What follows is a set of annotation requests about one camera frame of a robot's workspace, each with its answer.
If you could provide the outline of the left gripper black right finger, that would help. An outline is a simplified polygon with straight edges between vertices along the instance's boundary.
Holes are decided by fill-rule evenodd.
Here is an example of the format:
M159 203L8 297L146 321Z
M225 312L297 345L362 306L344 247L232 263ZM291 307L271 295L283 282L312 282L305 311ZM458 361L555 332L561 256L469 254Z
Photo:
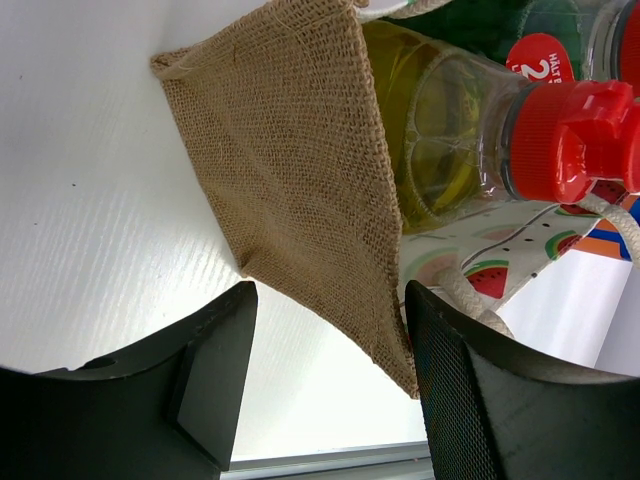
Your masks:
M639 380L529 348L405 289L437 479L636 479Z

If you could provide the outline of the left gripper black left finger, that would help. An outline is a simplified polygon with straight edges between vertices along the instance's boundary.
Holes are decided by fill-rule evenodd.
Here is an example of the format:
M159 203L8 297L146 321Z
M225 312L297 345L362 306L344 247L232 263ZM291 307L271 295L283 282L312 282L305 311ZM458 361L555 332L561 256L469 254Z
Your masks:
M244 281L78 369L3 369L2 477L218 478L231 463L257 306Z

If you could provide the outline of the blue orange pump bottle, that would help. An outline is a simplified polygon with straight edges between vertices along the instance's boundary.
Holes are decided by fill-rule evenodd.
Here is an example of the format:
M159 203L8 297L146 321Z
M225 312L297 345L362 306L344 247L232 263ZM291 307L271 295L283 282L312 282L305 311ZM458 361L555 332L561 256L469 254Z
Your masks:
M630 195L618 205L589 195L581 206L601 219L577 249L625 260L639 268L639 196Z

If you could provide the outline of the yellow dish soap bottle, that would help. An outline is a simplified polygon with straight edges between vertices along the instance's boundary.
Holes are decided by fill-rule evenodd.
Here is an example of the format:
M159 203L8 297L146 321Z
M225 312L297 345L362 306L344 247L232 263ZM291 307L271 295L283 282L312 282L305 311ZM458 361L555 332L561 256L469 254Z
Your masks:
M404 234L509 202L575 204L601 180L638 191L629 84L532 82L386 21L362 31Z

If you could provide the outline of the watermelon print jute bag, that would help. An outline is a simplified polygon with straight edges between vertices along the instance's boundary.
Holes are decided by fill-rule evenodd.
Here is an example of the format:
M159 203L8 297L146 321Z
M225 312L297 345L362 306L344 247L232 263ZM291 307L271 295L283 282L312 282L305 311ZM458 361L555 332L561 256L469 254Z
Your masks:
M240 272L416 396L408 282L508 334L496 309L601 219L581 203L631 192L601 180L575 204L509 202L404 234L362 31L376 20L353 1L271 1L151 68Z

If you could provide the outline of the green dish soap bottle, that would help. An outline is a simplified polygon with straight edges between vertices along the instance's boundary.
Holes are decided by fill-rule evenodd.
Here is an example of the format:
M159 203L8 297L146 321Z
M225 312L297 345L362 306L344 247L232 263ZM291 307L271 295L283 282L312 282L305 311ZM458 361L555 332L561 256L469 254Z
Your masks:
M618 80L639 93L637 1L450 1L417 16L387 19L530 81Z

